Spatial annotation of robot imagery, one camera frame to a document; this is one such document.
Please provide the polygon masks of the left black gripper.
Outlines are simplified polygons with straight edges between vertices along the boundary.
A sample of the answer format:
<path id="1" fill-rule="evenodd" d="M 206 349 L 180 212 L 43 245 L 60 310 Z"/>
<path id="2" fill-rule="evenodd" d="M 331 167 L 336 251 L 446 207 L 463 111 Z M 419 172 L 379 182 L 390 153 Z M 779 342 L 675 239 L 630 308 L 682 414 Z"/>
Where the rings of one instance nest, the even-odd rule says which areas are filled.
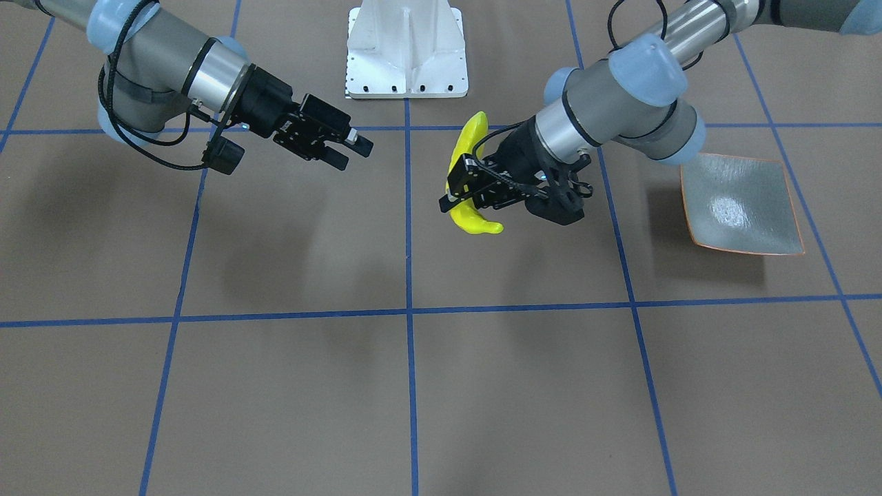
<path id="1" fill-rule="evenodd" d="M 446 191 L 445 195 L 439 198 L 441 213 L 451 213 L 458 207 L 468 207 L 472 210 L 475 210 L 475 207 L 501 209 L 525 201 L 531 196 L 543 196 L 540 192 L 543 187 L 539 186 L 542 180 L 535 177 L 536 173 L 542 171 L 541 166 L 538 161 L 530 161 L 534 158 L 532 153 L 535 151 L 534 123 L 535 119 L 532 118 L 492 133 L 488 132 L 473 147 L 473 157 L 476 166 L 482 170 L 484 182 L 481 185 L 477 181 L 473 182 L 474 192 L 454 194 Z M 501 144 L 494 154 L 479 157 L 479 148 L 483 143 L 503 131 L 513 133 L 507 136 L 504 144 Z M 451 179 L 453 173 L 448 172 L 447 182 Z"/>

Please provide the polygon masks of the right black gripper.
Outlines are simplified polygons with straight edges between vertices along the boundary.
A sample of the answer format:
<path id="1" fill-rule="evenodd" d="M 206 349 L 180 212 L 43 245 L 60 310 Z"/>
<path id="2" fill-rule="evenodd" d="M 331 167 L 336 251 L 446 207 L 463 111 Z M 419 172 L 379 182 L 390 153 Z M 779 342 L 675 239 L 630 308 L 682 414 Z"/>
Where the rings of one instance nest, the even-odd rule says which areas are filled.
<path id="1" fill-rule="evenodd" d="M 307 161 L 324 161 L 343 172 L 349 157 L 328 147 L 344 145 L 361 157 L 370 157 L 374 143 L 350 126 L 351 117 L 312 94 L 293 101 L 293 88 L 266 70 L 251 65 L 234 104 L 234 122 Z"/>

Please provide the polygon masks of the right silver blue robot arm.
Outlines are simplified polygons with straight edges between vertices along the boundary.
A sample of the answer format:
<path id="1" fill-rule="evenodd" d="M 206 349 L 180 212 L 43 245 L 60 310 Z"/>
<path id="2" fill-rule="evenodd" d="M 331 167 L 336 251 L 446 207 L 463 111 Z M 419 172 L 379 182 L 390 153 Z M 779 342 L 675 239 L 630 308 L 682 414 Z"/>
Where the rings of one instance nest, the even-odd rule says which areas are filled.
<path id="1" fill-rule="evenodd" d="M 229 37 L 209 37 L 158 1 L 22 1 L 20 6 L 63 20 L 85 32 L 106 56 L 99 72 L 99 120 L 110 137 L 150 157 L 148 145 L 172 147 L 158 135 L 177 116 L 211 123 L 198 169 L 231 174 L 245 151 L 223 137 L 243 125 L 307 161 L 344 170 L 339 143 L 368 157 L 373 144 L 350 116 L 306 94 L 302 103 L 277 76 L 252 63 Z"/>

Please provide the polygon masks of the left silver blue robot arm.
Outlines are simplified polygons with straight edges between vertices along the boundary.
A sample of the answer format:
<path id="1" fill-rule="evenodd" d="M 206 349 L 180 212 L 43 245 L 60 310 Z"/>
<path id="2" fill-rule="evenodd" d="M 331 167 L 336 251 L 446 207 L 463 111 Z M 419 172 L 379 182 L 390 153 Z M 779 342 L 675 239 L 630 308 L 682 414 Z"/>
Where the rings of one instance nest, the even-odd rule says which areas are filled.
<path id="1" fill-rule="evenodd" d="M 592 65 L 556 72 L 543 109 L 508 126 L 495 153 L 480 157 L 485 138 L 454 153 L 439 209 L 463 214 L 523 202 L 533 216 L 567 225 L 585 216 L 593 189 L 577 173 L 603 144 L 621 143 L 666 165 L 689 161 L 706 127 L 683 100 L 686 64 L 757 24 L 868 37 L 880 32 L 880 3 L 687 1 Z"/>

